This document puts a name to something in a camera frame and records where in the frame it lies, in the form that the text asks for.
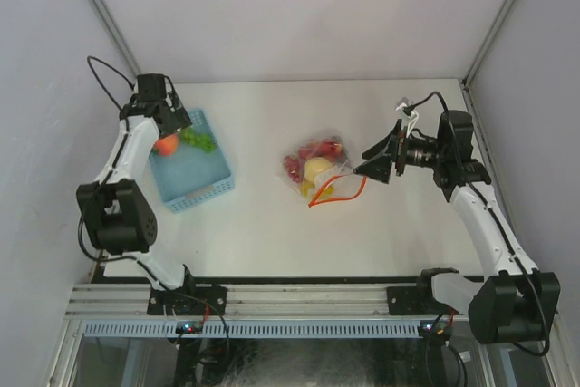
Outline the orange fake peach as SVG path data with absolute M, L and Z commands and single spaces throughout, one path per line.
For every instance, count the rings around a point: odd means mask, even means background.
M 179 147 L 179 135 L 174 133 L 163 139 L 156 141 L 152 147 L 152 151 L 161 157 L 168 157 L 174 154 Z

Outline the green fake grape bunch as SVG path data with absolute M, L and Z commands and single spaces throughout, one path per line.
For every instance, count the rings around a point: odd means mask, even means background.
M 181 131 L 179 139 L 186 145 L 201 149 L 206 153 L 210 153 L 218 147 L 210 134 L 198 133 L 192 128 Z

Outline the clear zip top bag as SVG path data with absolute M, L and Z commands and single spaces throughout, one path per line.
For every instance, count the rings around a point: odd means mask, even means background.
M 304 135 L 285 146 L 278 158 L 279 177 L 309 208 L 358 199 L 367 178 L 357 175 L 349 143 L 338 130 Z

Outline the yellow fake pear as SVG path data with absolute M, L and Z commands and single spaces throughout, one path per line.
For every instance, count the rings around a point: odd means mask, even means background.
M 304 163 L 304 179 L 314 183 L 314 179 L 321 173 L 332 169 L 334 164 L 324 157 L 313 157 Z

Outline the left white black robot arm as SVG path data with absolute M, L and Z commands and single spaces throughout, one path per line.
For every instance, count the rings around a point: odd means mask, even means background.
M 96 179 L 77 188 L 78 245 L 91 261 L 131 261 L 178 314 L 198 305 L 198 291 L 186 285 L 189 269 L 156 243 L 158 221 L 138 179 L 159 140 L 180 133 L 191 119 L 172 80 L 163 73 L 141 74 L 136 91 L 120 109 L 119 135 Z

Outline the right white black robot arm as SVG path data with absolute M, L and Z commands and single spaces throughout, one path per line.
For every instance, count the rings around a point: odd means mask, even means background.
M 498 206 L 491 178 L 472 155 L 474 126 L 465 111 L 444 111 L 434 137 L 413 135 L 402 120 L 362 154 L 355 174 L 389 183 L 408 167 L 431 169 L 436 186 L 467 229 L 483 280 L 455 268 L 424 269 L 418 307 L 435 314 L 447 306 L 464 314 L 482 344 L 547 343 L 561 292 L 552 272 L 543 272 L 517 241 Z

